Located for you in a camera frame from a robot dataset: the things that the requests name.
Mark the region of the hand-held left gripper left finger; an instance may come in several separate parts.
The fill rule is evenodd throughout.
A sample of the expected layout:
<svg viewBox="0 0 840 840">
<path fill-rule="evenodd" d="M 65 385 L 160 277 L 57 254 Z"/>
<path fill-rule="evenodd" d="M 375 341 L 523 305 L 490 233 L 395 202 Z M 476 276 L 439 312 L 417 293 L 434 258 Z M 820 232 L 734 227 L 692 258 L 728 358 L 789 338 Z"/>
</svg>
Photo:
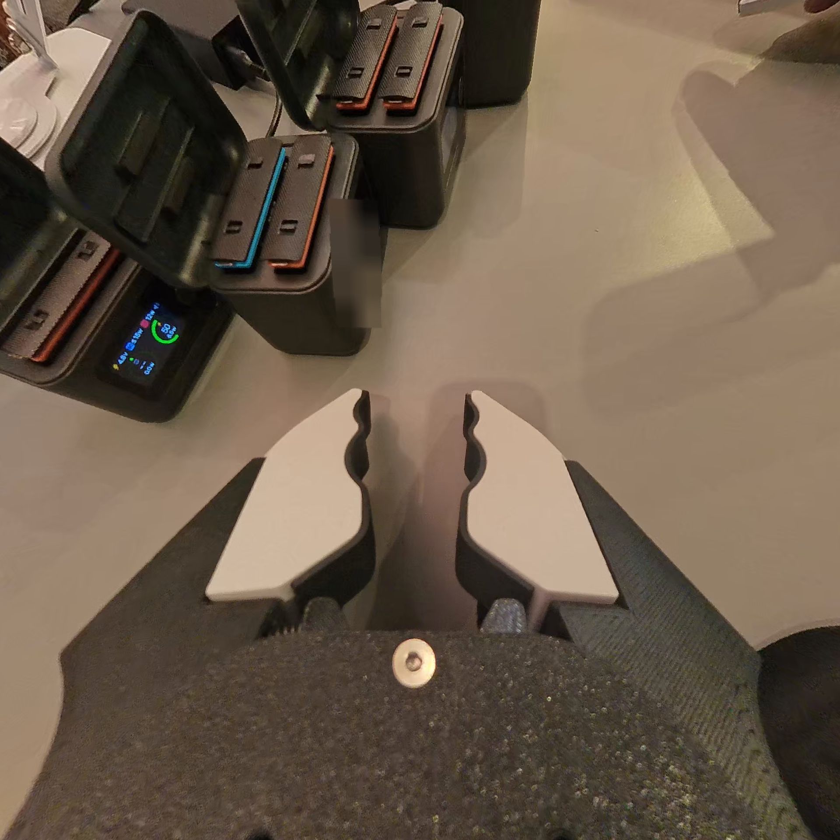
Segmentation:
<svg viewBox="0 0 840 840">
<path fill-rule="evenodd" d="M 370 394 L 353 388 L 267 452 L 206 585 L 210 602 L 328 597 L 340 606 L 375 571 Z"/>
</svg>

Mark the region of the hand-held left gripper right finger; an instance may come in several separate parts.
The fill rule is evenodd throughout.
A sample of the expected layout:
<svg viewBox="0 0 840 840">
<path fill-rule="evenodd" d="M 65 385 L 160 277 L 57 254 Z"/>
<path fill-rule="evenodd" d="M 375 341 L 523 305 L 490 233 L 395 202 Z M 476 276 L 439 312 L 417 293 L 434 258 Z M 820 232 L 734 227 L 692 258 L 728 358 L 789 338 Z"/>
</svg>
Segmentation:
<svg viewBox="0 0 840 840">
<path fill-rule="evenodd" d="M 614 606 L 620 592 L 560 450 L 483 391 L 465 395 L 455 572 L 486 608 Z"/>
</svg>

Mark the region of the dark grey battery charging case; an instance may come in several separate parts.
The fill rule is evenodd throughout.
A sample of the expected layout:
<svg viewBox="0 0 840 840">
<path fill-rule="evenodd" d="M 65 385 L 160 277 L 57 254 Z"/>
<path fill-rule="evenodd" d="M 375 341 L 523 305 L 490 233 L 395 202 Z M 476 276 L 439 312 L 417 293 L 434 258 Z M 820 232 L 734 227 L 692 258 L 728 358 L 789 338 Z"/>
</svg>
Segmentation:
<svg viewBox="0 0 840 840">
<path fill-rule="evenodd" d="M 381 220 L 394 228 L 431 228 L 445 212 L 466 137 L 462 92 L 462 15 L 443 6 L 443 29 L 419 103 L 410 114 L 388 115 L 380 85 L 398 26 L 408 8 L 396 2 L 396 34 L 368 112 L 337 112 L 333 84 L 359 26 L 360 2 L 241 1 L 239 16 L 289 119 L 310 132 L 345 133 L 360 149 L 379 200 Z"/>
<path fill-rule="evenodd" d="M 446 1 L 464 19 L 464 104 L 486 109 L 519 102 L 532 77 L 540 1 Z"/>
<path fill-rule="evenodd" d="M 16 310 L 83 229 L 59 208 L 44 173 L 2 141 L 1 342 Z M 122 262 L 51 362 L 1 350 L 1 373 L 135 421 L 166 422 L 182 409 L 234 313 L 212 291 L 176 290 L 117 249 Z"/>
<path fill-rule="evenodd" d="M 352 355 L 366 329 L 352 325 L 335 299 L 330 219 L 331 204 L 353 200 L 364 182 L 352 137 L 325 133 L 334 158 L 303 270 L 275 271 L 263 259 L 270 216 L 251 270 L 223 270 L 211 260 L 249 144 L 278 140 L 286 148 L 309 134 L 320 133 L 247 140 L 172 28 L 140 10 L 100 61 L 45 173 L 79 224 L 174 289 L 216 292 L 275 349 Z"/>
</svg>

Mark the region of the person's right forearm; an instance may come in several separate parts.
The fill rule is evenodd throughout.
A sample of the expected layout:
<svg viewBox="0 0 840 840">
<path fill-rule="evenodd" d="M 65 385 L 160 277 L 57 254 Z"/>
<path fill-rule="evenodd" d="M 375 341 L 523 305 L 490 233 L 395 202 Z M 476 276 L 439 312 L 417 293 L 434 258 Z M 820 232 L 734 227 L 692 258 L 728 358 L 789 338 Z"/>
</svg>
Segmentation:
<svg viewBox="0 0 840 840">
<path fill-rule="evenodd" d="M 808 65 L 839 66 L 839 16 L 816 17 L 780 37 L 762 58 Z"/>
</svg>

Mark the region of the black battery blue trim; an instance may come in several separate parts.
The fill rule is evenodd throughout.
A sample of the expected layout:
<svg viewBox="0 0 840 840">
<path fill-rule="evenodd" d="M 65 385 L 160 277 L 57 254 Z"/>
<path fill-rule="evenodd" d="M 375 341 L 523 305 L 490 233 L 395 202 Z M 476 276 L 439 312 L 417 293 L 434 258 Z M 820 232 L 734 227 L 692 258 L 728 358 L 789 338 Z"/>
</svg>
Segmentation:
<svg viewBox="0 0 840 840">
<path fill-rule="evenodd" d="M 211 248 L 211 260 L 221 270 L 253 268 L 287 157 L 278 140 L 255 141 L 247 152 Z"/>
</svg>

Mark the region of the dark grey multiport power adapter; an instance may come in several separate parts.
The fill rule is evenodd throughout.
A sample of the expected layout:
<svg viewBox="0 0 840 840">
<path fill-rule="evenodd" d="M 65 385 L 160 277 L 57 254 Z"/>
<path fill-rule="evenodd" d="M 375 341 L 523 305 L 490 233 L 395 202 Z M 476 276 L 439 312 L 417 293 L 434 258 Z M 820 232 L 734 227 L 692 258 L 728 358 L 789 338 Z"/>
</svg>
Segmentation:
<svg viewBox="0 0 840 840">
<path fill-rule="evenodd" d="M 269 76 L 256 47 L 241 20 L 236 16 L 212 41 L 220 65 L 224 70 L 221 84 L 238 90 L 254 81 L 268 81 Z"/>
</svg>

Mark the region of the white table mat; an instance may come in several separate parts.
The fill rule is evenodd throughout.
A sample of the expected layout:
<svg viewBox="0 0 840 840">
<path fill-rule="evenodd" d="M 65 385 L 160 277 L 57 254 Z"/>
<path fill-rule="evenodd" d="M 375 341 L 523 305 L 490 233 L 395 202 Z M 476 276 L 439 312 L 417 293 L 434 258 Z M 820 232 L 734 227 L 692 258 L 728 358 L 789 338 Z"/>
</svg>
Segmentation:
<svg viewBox="0 0 840 840">
<path fill-rule="evenodd" d="M 110 40 L 66 28 L 48 35 L 45 44 L 56 65 L 51 75 L 33 51 L 1 72 L 2 140 L 40 169 Z"/>
</svg>

